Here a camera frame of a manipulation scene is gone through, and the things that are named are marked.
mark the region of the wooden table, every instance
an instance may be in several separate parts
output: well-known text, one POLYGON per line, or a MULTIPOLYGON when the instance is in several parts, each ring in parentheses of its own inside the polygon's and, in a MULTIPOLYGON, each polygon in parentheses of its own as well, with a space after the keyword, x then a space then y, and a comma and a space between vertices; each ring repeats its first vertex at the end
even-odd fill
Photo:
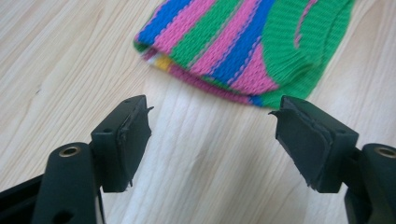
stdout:
MULTIPOLYGON (((134 35, 160 0, 2 0, 0 190, 43 173, 53 149, 90 142, 123 99, 146 94, 152 129, 134 187, 105 195, 108 223, 347 223, 339 194, 308 188, 270 109, 197 90, 142 61, 134 35)), ((309 101, 396 146, 396 2, 356 1, 309 101)))

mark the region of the knit fabric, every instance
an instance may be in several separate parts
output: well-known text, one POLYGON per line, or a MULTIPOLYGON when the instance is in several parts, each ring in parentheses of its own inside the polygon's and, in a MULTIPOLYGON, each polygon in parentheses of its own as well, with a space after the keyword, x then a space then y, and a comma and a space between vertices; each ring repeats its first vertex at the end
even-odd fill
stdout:
POLYGON ((243 104, 305 98, 341 41, 353 0, 167 0, 136 36, 143 59, 243 104))

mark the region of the striped sock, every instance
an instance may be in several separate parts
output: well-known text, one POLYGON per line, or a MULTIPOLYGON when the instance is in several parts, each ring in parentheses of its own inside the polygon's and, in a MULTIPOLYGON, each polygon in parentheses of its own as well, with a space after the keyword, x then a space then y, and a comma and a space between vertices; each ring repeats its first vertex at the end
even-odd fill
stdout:
POLYGON ((149 63, 243 104, 305 98, 347 28, 353 0, 167 0, 136 36, 149 63))

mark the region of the green stripe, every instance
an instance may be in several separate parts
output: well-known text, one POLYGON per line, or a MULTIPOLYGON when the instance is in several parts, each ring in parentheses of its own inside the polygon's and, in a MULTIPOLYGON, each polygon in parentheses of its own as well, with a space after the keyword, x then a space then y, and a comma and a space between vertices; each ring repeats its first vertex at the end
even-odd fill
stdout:
POLYGON ((173 48, 170 57, 184 68, 205 47, 206 43, 213 40, 219 34, 219 29, 238 7, 239 0, 219 0, 210 8, 206 14, 196 23, 191 30, 184 35, 173 48))
POLYGON ((265 106, 279 108, 282 95, 305 98, 315 88, 345 34, 353 0, 318 1, 306 15, 300 47, 294 32, 306 2, 277 1, 262 33, 269 77, 280 88, 260 97, 265 106))

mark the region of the screw hole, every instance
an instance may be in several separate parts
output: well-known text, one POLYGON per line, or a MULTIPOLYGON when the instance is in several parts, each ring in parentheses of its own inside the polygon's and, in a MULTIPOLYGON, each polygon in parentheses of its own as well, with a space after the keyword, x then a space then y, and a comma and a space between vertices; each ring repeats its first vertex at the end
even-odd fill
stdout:
POLYGON ((54 224, 68 223, 73 218, 73 214, 68 211, 61 211, 52 219, 54 224))
POLYGON ((376 153, 378 153, 381 156, 388 157, 391 159, 396 159, 396 152, 394 152, 393 150, 391 150, 389 148, 376 147, 375 151, 376 151, 376 153))
POLYGON ((80 152, 79 147, 67 147, 62 149, 61 152, 59 152, 59 155, 61 157, 71 157, 78 154, 79 152, 80 152))
POLYGON ((106 128, 106 129, 103 130, 103 132, 104 132, 104 133, 112 133, 113 130, 112 130, 112 129, 109 129, 109 128, 106 128))

